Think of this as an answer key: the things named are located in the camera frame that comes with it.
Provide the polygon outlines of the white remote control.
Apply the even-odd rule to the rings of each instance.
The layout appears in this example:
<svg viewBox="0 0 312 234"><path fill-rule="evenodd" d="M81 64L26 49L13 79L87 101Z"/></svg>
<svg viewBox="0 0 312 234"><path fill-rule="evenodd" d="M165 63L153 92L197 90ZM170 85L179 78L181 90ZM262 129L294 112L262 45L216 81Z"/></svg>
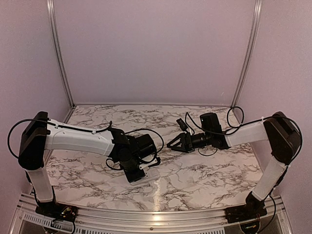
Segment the white remote control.
<svg viewBox="0 0 312 234"><path fill-rule="evenodd" d="M154 180L158 180L159 178L160 178L160 173L158 172L157 169L149 169L145 172L144 178L141 178L135 182L131 182L130 184L132 186L138 186L138 185L149 183Z"/></svg>

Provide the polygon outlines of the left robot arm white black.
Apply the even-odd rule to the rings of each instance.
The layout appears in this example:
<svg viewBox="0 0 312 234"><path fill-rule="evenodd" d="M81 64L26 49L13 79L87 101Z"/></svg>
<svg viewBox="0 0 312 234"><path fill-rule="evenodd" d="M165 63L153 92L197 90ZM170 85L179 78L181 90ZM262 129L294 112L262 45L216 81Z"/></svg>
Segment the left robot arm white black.
<svg viewBox="0 0 312 234"><path fill-rule="evenodd" d="M119 164L127 181L134 185L160 178L154 168L160 164L160 158L149 134L134 137L111 125L103 129L77 127L50 119L47 112L38 112L33 119L21 120L11 127L7 144L13 130L24 122L29 124L22 132L19 153L14 157L28 175L37 204L51 217L60 215L62 209L48 178L45 151L69 150L106 156Z"/></svg>

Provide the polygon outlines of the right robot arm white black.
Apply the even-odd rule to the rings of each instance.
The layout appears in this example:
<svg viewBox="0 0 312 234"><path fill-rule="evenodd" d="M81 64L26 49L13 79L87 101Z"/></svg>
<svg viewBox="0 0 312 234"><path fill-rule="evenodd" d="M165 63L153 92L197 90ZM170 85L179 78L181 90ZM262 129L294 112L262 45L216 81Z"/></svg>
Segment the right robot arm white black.
<svg viewBox="0 0 312 234"><path fill-rule="evenodd" d="M202 131L191 134L186 121L178 119L182 133L169 143L167 148L183 153L190 153L197 148L212 146L217 150L228 150L243 144L267 144L270 160L263 171L257 185L246 197L246 204L242 206L242 215L252 218L260 211L260 204L271 194L282 181L288 167L301 151L303 136L298 124L286 117L283 112L276 112L272 116L263 117L237 127L222 130L217 114L206 113L200 116Z"/></svg>

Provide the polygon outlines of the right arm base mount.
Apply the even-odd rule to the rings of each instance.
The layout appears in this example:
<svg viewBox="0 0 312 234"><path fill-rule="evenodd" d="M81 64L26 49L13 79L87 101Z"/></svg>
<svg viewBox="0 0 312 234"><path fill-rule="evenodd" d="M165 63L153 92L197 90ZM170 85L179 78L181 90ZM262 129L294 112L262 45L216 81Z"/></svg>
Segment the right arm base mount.
<svg viewBox="0 0 312 234"><path fill-rule="evenodd" d="M256 210L249 210L246 205L228 207L225 209L225 218L228 223L257 219L265 215L267 215L267 210L264 206L261 206Z"/></svg>

